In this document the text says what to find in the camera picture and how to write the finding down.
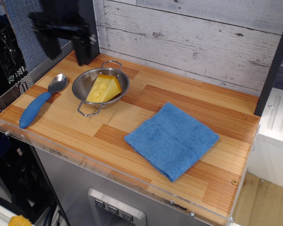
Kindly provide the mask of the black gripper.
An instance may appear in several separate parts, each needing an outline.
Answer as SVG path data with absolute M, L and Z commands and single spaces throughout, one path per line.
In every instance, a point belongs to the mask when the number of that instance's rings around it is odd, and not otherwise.
M 77 0 L 41 0 L 42 10 L 30 12 L 33 31 L 45 54 L 55 59 L 61 52 L 58 38 L 72 40 L 78 64 L 88 65 L 93 59 L 92 46 L 96 35 L 90 31 L 88 23 L 79 14 Z

